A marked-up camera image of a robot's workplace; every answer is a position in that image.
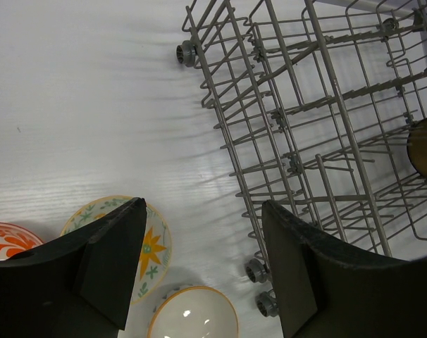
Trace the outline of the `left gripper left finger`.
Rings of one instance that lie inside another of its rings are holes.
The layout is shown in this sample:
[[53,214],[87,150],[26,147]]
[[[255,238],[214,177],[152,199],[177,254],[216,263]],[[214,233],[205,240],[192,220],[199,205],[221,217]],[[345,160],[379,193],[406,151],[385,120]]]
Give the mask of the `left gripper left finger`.
[[128,318],[146,222],[146,202],[135,197],[0,261],[0,337],[117,337]]

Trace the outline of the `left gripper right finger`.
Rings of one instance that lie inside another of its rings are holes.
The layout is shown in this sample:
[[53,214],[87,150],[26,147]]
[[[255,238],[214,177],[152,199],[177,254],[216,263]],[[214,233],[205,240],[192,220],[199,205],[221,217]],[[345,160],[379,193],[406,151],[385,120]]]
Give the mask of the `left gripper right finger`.
[[427,256],[360,249],[272,200],[262,227],[285,337],[427,337]]

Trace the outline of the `brown glazed bowl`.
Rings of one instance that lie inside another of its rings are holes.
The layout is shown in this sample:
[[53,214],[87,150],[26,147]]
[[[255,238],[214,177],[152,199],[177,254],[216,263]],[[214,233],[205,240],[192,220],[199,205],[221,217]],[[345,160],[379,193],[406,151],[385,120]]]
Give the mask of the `brown glazed bowl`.
[[411,127],[407,138],[407,155],[416,172],[427,180],[427,118]]

